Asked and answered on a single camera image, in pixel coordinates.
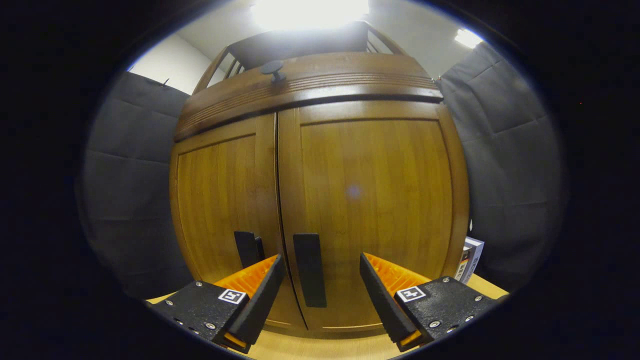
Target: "white wall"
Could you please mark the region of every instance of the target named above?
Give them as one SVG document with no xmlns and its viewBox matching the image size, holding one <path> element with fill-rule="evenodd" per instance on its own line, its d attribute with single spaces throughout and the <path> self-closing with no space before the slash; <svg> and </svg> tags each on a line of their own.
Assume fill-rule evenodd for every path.
<svg viewBox="0 0 640 360">
<path fill-rule="evenodd" d="M 209 64 L 211 59 L 173 34 L 147 51 L 129 72 L 160 83 L 169 79 L 168 86 L 191 95 Z"/>
</svg>

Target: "cabinet door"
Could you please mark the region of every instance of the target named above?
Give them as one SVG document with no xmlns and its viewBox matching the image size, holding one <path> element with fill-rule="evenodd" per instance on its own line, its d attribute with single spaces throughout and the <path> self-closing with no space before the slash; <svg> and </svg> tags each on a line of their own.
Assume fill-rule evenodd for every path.
<svg viewBox="0 0 640 360">
<path fill-rule="evenodd" d="M 275 165 L 275 114 L 235 122 L 174 145 L 172 216 L 195 279 L 215 282 L 242 269 L 234 231 L 261 236 L 266 257 L 284 254 Z M 271 325 L 305 328 L 288 276 L 268 319 Z"/>
<path fill-rule="evenodd" d="M 468 185 L 444 106 L 353 101 L 282 111 L 278 162 L 289 264 L 310 330 L 381 326 L 360 278 L 361 252 L 432 279 L 454 275 Z M 319 235 L 326 307 L 305 302 L 296 233 Z"/>
</svg>

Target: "wooden cabinet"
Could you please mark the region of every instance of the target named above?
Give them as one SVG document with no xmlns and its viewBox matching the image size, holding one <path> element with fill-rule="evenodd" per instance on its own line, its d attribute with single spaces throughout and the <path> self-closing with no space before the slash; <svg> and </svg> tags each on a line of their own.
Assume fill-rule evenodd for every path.
<svg viewBox="0 0 640 360">
<path fill-rule="evenodd" d="M 262 237 L 266 257 L 284 253 L 275 175 L 275 114 L 242 120 L 176 144 L 172 217 L 189 270 L 216 282 L 242 265 L 234 231 Z M 291 281 L 283 281 L 271 325 L 304 328 Z"/>
<path fill-rule="evenodd" d="M 454 275 L 468 195 L 460 142 L 442 105 L 353 101 L 278 115 L 280 198 L 291 273 L 310 330 L 380 326 L 359 272 L 361 252 L 436 279 Z M 458 229 L 454 229 L 453 214 Z M 320 239 L 326 307 L 308 307 L 295 233 Z"/>
</svg>

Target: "black knob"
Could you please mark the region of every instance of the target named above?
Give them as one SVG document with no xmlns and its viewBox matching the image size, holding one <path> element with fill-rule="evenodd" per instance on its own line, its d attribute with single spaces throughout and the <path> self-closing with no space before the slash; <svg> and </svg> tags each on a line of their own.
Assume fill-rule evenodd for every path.
<svg viewBox="0 0 640 360">
<path fill-rule="evenodd" d="M 282 62 L 282 60 L 269 61 L 268 63 L 260 67 L 260 72 L 265 75 L 273 74 L 273 76 L 271 77 L 271 82 L 276 83 L 287 78 L 284 73 L 278 72 L 280 69 L 282 69 L 283 66 L 284 62 Z"/>
</svg>

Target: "wood grain panel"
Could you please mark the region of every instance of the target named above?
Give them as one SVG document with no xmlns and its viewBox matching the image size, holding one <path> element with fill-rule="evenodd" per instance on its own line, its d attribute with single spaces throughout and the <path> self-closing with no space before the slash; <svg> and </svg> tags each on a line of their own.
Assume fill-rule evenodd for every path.
<svg viewBox="0 0 640 360">
<path fill-rule="evenodd" d="M 284 233 L 307 325 L 375 328 L 380 319 L 360 279 L 361 252 L 430 278 L 456 255 L 450 248 L 460 260 L 464 236 L 451 239 L 452 173 L 437 105 L 337 102 L 279 116 Z M 303 305 L 293 233 L 320 236 L 326 309 Z"/>
<path fill-rule="evenodd" d="M 305 101 L 414 97 L 440 102 L 435 82 L 409 56 L 372 53 L 315 54 L 284 60 L 287 79 L 271 83 L 259 69 L 247 70 L 203 89 L 182 109 L 174 140 L 213 126 Z"/>
<path fill-rule="evenodd" d="M 242 269 L 234 231 L 262 237 L 265 256 L 284 253 L 275 181 L 275 115 L 236 122 L 173 148 L 171 198 L 178 241 L 196 279 Z M 269 318 L 304 329 L 286 278 Z"/>
</svg>

